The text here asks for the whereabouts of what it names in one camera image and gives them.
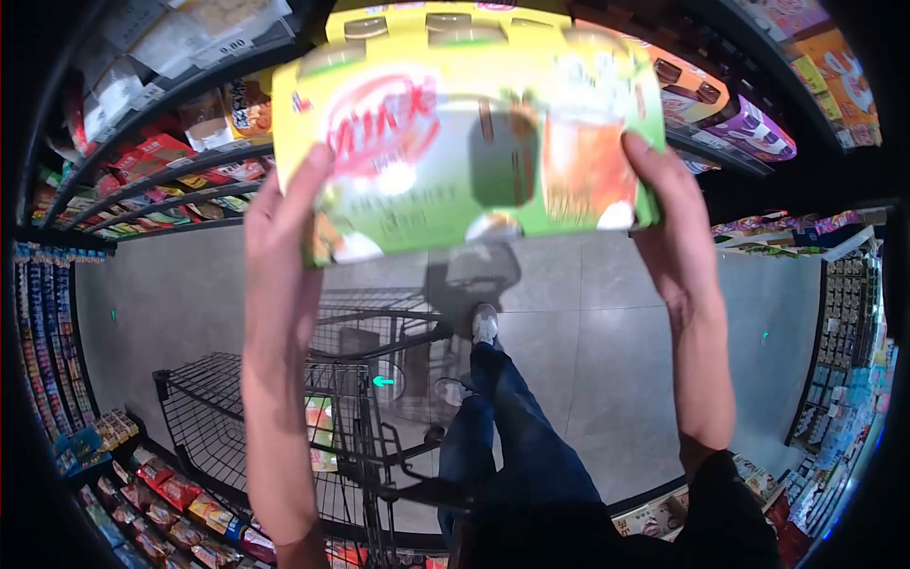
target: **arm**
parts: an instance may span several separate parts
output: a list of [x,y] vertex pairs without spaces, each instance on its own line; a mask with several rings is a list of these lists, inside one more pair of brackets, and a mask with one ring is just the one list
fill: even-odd
[[623,144],[663,205],[661,226],[633,238],[670,313],[680,460],[691,482],[705,458],[727,448],[736,424],[717,253],[702,192],[682,161],[634,134]]
[[282,567],[328,567],[310,470],[303,369],[319,317],[321,271],[300,255],[313,198],[330,169],[314,147],[285,197],[273,170],[247,213],[241,395],[249,501]]

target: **dark clothing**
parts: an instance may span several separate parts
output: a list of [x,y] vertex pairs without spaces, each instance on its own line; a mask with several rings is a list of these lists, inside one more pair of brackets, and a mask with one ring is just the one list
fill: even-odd
[[[473,487],[485,504],[470,519],[476,531],[468,567],[782,566],[774,529],[729,452],[706,459],[689,485],[689,512],[675,543],[621,537],[591,476],[511,358],[481,342],[470,365],[477,394],[462,403],[440,451],[440,478]],[[494,422],[502,439],[499,472]],[[455,515],[440,509],[439,518],[448,543]]]

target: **hand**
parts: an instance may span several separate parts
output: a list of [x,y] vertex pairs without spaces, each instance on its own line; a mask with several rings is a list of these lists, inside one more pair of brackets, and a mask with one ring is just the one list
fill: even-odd
[[668,307],[687,313],[706,301],[722,299],[717,249],[695,176],[672,150],[660,154],[635,133],[622,137],[622,147],[663,207],[659,226],[632,233],[657,292]]
[[300,243],[313,199],[331,170],[331,151],[314,146],[282,197],[276,170],[247,212],[244,364],[263,381],[288,377],[306,359],[319,318],[322,271],[304,267]]

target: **forearm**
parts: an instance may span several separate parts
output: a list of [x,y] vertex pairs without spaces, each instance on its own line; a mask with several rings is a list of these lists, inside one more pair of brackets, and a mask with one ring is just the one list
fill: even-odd
[[680,458],[692,479],[704,458],[726,449],[736,424],[727,352],[727,317],[719,290],[668,305],[673,398]]
[[303,355],[275,362],[252,351],[244,350],[241,379],[249,500],[275,544],[297,544],[319,518],[303,381],[294,373]]

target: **fingers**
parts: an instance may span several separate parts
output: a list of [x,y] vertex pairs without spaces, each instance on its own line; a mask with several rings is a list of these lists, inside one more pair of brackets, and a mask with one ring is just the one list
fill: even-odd
[[332,169],[332,153],[324,144],[314,145],[288,183],[284,201],[274,216],[277,231],[303,230],[323,182]]
[[661,154],[631,131],[622,136],[622,148],[638,177],[654,189],[667,216],[704,210],[695,176],[669,148]]
[[271,218],[281,203],[281,190],[278,188],[278,170],[272,168],[265,181],[259,186],[256,197],[249,205],[248,216]]

